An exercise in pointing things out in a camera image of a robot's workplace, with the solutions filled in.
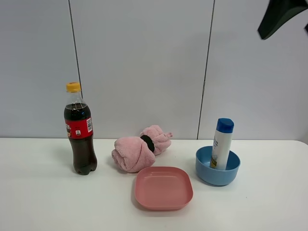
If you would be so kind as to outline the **blue plastic bowl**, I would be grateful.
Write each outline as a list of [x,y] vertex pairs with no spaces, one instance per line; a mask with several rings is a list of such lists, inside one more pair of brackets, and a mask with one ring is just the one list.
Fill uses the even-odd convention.
[[210,167],[212,146],[204,146],[197,150],[195,168],[197,176],[208,184],[225,186],[233,182],[241,164],[240,158],[232,151],[225,170],[217,170]]

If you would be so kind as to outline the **pink rolled towel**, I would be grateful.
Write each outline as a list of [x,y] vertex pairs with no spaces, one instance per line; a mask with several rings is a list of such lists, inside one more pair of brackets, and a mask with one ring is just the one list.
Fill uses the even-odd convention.
[[145,128],[138,137],[119,138],[114,143],[112,158],[118,168],[136,173],[155,162],[155,157],[170,145],[173,134],[163,132],[158,125]]

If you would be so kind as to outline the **cola bottle red label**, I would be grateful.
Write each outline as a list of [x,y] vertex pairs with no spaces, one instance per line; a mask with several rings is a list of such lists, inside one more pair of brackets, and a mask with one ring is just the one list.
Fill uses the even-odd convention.
[[69,100],[64,109],[64,120],[73,151],[73,167],[76,173],[88,175],[97,168],[91,111],[81,96],[80,83],[67,83],[66,91]]

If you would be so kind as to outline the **pink square plate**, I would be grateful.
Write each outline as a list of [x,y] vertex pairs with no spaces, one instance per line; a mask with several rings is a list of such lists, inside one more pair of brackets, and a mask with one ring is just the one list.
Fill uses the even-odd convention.
[[188,174],[177,167],[147,167],[135,180],[136,201],[148,210],[171,211],[184,208],[193,198]]

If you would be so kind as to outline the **white lotion bottle blue cap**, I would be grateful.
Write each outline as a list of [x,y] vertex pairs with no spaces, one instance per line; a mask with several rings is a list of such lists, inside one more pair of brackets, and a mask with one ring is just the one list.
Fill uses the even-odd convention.
[[213,139],[210,167],[225,170],[229,158],[234,122],[229,118],[219,118]]

